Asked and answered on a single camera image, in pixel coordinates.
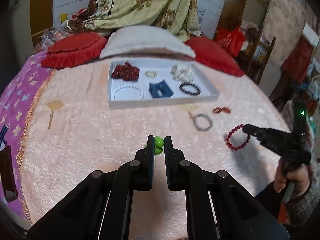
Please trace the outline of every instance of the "white pearl bracelet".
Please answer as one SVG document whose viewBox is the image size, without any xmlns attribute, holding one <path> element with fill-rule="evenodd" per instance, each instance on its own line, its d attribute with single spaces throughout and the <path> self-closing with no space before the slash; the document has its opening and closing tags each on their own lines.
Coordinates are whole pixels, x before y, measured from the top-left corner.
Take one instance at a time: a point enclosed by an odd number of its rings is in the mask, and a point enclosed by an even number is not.
<svg viewBox="0 0 320 240">
<path fill-rule="evenodd" d="M 111 96 L 111 100 L 115 100 L 116 97 L 116 93 L 121 90 L 121 89 L 125 89 L 125 88 L 131 88 L 131 89 L 137 89 L 140 91 L 140 97 L 137 100 L 141 100 L 144 98 L 144 91 L 141 87 L 133 85 L 133 84 L 128 84 L 128 85 L 122 85 L 120 87 L 117 87 L 115 90 L 113 90 L 112 92 L 112 96 Z"/>
</svg>

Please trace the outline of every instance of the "person's arm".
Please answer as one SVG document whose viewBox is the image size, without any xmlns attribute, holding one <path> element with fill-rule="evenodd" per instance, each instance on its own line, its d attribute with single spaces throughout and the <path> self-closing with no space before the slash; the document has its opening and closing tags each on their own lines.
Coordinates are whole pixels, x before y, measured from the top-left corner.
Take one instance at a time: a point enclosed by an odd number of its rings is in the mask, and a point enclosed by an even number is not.
<svg viewBox="0 0 320 240">
<path fill-rule="evenodd" d="M 287 179 L 297 181 L 291 200 L 285 204 L 292 226 L 302 226 L 312 214 L 320 199 L 320 191 L 315 180 L 309 178 L 308 169 L 305 165 L 299 169 L 288 172 L 286 177 L 281 172 L 282 161 L 276 172 L 274 188 L 280 192 L 285 188 Z"/>
</svg>

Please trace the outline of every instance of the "human hand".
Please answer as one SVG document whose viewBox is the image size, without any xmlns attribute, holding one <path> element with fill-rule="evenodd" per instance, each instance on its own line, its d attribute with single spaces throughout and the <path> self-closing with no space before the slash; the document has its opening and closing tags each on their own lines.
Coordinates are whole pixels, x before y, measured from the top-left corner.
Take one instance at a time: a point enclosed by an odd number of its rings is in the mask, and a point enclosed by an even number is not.
<svg viewBox="0 0 320 240">
<path fill-rule="evenodd" d="M 300 168 L 294 171 L 290 171 L 286 176 L 282 173 L 282 166 L 284 161 L 282 158 L 279 160 L 278 168 L 275 175 L 275 181 L 273 187 L 277 193 L 280 193 L 286 186 L 287 179 L 293 179 L 296 181 L 296 186 L 293 190 L 293 194 L 302 195 L 309 187 L 310 179 L 308 169 L 305 164 L 302 164 Z"/>
</svg>

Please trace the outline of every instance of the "clear plastic bag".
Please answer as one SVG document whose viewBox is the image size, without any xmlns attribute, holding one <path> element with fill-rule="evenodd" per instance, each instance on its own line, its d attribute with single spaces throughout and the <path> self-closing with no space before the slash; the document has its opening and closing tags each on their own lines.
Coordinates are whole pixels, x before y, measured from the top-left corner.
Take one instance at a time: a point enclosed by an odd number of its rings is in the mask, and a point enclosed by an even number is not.
<svg viewBox="0 0 320 240">
<path fill-rule="evenodd" d="M 73 35 L 73 31 L 65 29 L 65 24 L 61 24 L 56 29 L 47 29 L 42 34 L 42 40 L 36 45 L 34 53 L 48 50 L 48 48 L 59 40 Z"/>
</svg>

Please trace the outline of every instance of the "white pillow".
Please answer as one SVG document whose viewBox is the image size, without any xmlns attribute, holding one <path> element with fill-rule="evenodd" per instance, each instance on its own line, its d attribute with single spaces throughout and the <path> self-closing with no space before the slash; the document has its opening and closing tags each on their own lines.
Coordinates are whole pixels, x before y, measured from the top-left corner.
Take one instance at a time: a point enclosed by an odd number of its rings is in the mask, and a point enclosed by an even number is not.
<svg viewBox="0 0 320 240">
<path fill-rule="evenodd" d="M 184 54 L 195 58 L 190 46 L 163 28 L 137 25 L 121 28 L 113 33 L 100 58 L 119 54 Z"/>
</svg>

